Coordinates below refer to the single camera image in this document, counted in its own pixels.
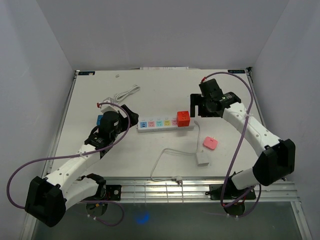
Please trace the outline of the blue cube plug adapter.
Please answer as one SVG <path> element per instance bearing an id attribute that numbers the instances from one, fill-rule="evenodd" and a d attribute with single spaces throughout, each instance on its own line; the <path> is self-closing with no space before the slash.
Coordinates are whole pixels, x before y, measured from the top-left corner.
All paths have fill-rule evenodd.
<path id="1" fill-rule="evenodd" d="M 103 115 L 98 115 L 97 116 L 97 120 L 96 120 L 96 125 L 99 126 L 101 124 L 101 119 L 102 119 Z"/>

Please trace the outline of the red cube socket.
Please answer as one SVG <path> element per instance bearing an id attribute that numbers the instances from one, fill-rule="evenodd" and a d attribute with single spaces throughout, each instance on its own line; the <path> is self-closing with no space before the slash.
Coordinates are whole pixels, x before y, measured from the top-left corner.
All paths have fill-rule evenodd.
<path id="1" fill-rule="evenodd" d="M 179 128 L 188 127 L 190 125 L 190 114 L 188 111 L 178 111 L 176 114 L 177 126 Z"/>

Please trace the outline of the white multicolour power strip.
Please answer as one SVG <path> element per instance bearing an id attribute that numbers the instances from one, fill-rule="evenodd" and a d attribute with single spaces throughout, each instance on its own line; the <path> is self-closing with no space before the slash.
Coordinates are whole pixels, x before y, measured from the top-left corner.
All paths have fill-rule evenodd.
<path id="1" fill-rule="evenodd" d="M 193 130 L 195 123 L 188 126 L 178 126 L 177 118 L 172 116 L 140 117 L 136 126 L 138 133 L 152 133 L 165 131 Z"/>

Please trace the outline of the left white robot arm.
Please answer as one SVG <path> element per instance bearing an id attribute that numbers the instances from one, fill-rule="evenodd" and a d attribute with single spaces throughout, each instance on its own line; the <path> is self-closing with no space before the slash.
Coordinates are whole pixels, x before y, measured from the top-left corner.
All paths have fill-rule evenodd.
<path id="1" fill-rule="evenodd" d="M 36 176 L 30 182 L 24 210 L 53 227 L 80 201 L 102 200 L 106 195 L 106 180 L 86 171 L 114 146 L 118 135 L 125 135 L 138 121 L 139 115 L 124 104 L 119 111 L 103 113 L 75 157 L 45 177 Z"/>

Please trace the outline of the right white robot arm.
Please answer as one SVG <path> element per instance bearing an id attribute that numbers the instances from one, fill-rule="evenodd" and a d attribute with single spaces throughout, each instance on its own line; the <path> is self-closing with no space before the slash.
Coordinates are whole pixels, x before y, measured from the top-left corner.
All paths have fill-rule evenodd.
<path id="1" fill-rule="evenodd" d="M 230 123 L 254 149 L 258 159 L 253 167 L 227 174 L 221 194 L 237 199 L 250 187 L 269 186 L 295 170 L 296 145 L 267 130 L 233 92 L 223 93 L 215 79 L 203 79 L 200 93 L 190 95 L 190 116 L 220 117 Z"/>

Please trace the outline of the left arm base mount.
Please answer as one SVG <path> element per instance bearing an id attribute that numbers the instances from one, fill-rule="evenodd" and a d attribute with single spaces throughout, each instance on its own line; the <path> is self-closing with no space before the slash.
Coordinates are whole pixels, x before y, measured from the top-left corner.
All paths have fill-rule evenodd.
<path id="1" fill-rule="evenodd" d="M 93 196 L 88 196 L 84 201 L 94 201 L 94 200 L 106 200 L 106 201 L 120 201 L 122 186 L 119 184 L 107 184 L 104 177 L 90 173 L 88 175 L 83 175 L 81 179 L 91 179 L 98 184 L 97 193 Z"/>

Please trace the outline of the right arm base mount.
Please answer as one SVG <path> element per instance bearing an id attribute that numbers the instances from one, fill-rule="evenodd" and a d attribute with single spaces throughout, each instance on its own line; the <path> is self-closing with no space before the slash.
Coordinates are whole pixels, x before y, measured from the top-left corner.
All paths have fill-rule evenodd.
<path id="1" fill-rule="evenodd" d="M 238 174 L 237 172 L 234 172 L 232 175 L 228 177 L 227 184 L 224 191 L 224 199 L 225 200 L 235 200 L 239 198 L 241 195 L 243 195 L 249 187 L 246 187 L 244 189 L 238 190 L 233 182 L 231 181 L 231 178 Z M 210 184 L 209 185 L 209 191 L 205 192 L 206 196 L 210 196 L 211 200 L 220 200 L 221 199 L 221 193 L 222 193 L 223 184 Z"/>

